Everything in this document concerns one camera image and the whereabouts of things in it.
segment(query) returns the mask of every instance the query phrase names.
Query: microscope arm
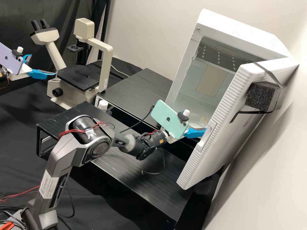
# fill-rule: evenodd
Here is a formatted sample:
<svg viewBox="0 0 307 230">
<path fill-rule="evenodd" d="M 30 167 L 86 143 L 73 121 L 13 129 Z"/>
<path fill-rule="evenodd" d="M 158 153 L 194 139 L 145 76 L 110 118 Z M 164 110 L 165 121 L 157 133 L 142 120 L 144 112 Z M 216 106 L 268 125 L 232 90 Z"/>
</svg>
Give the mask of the microscope arm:
<svg viewBox="0 0 307 230">
<path fill-rule="evenodd" d="M 99 92 L 102 92 L 103 90 L 106 89 L 108 85 L 112 56 L 113 56 L 113 47 L 96 38 L 89 38 L 86 40 L 86 43 L 103 52 L 100 79 L 98 85 Z"/>
</svg>

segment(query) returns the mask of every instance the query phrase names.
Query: white cable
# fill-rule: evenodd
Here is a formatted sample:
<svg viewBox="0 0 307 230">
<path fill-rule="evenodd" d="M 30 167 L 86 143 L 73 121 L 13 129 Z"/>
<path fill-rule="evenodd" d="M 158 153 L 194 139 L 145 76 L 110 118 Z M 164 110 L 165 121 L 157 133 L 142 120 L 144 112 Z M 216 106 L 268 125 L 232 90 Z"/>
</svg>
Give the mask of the white cable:
<svg viewBox="0 0 307 230">
<path fill-rule="evenodd" d="M 115 69 L 117 72 L 119 72 L 119 73 L 121 73 L 121 74 L 123 74 L 123 75 L 125 75 L 125 76 L 127 76 L 127 77 L 130 77 L 128 74 L 125 74 L 125 73 L 119 71 L 118 69 L 116 69 L 113 65 L 111 65 L 111 66 L 112 66 L 112 68 Z"/>
<path fill-rule="evenodd" d="M 125 75 L 125 76 L 127 76 L 127 77 L 130 77 L 128 74 L 125 74 L 125 73 L 123 73 L 123 72 L 120 72 L 119 70 L 117 70 L 113 65 L 111 65 L 112 67 L 113 67 L 113 69 L 115 69 L 117 72 L 119 72 L 119 73 L 121 73 L 121 74 L 123 74 L 123 75 Z"/>
</svg>

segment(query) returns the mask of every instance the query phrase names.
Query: black platform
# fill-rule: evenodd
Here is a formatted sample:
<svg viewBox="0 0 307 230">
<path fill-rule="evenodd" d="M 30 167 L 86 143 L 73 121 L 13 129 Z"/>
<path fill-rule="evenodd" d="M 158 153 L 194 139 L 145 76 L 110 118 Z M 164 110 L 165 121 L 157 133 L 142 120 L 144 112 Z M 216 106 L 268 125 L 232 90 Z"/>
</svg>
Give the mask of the black platform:
<svg viewBox="0 0 307 230">
<path fill-rule="evenodd" d="M 81 91 L 94 88 L 99 84 L 102 61 L 88 65 L 73 65 L 58 71 L 57 77 Z"/>
<path fill-rule="evenodd" d="M 127 128 L 127 126 L 105 112 L 87 102 L 83 102 L 38 124 L 38 135 L 43 130 L 54 139 L 57 139 L 59 134 L 65 130 L 65 124 L 82 114 L 87 114 L 104 122 L 113 123 L 116 132 Z M 125 133 L 138 134 L 133 130 L 126 131 Z M 135 157 L 124 154 L 118 148 L 112 147 L 105 155 L 92 161 L 92 163 L 177 222 L 193 191 L 192 189 L 183 190 L 176 183 L 185 162 L 165 149 L 163 152 L 166 166 L 159 175 L 142 176 L 140 172 L 142 170 L 157 172 L 162 169 L 163 161 L 160 151 L 150 155 L 143 161 L 138 161 Z"/>
<path fill-rule="evenodd" d="M 158 100 L 165 101 L 171 86 L 171 80 L 146 68 L 98 93 L 98 96 L 141 120 Z M 151 116 L 144 123 L 157 128 L 157 122 Z"/>
</svg>

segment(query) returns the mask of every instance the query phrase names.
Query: foam padding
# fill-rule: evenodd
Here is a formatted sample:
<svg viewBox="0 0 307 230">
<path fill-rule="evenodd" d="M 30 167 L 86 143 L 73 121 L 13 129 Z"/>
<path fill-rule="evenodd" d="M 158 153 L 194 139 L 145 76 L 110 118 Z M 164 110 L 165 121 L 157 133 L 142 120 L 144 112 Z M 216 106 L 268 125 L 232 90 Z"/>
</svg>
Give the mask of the foam padding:
<svg viewBox="0 0 307 230">
<path fill-rule="evenodd" d="M 273 111 L 279 98 L 281 88 L 273 83 L 262 81 L 253 82 L 248 90 L 245 105 L 260 111 Z"/>
</svg>

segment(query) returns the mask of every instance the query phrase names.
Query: sticker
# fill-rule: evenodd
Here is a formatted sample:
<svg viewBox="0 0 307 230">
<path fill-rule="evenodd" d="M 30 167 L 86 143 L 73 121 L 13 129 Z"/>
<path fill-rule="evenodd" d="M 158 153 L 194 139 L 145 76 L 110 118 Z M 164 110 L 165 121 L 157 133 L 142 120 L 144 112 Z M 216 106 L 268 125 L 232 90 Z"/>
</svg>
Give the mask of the sticker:
<svg viewBox="0 0 307 230">
<path fill-rule="evenodd" d="M 45 170 L 41 186 L 39 187 L 39 193 L 44 199 L 51 199 L 54 190 L 58 184 L 58 177 L 51 177 L 47 170 Z"/>
<path fill-rule="evenodd" d="M 108 85 L 108 79 L 105 79 L 105 83 L 104 83 L 103 87 L 106 88 L 107 85 Z"/>
</svg>

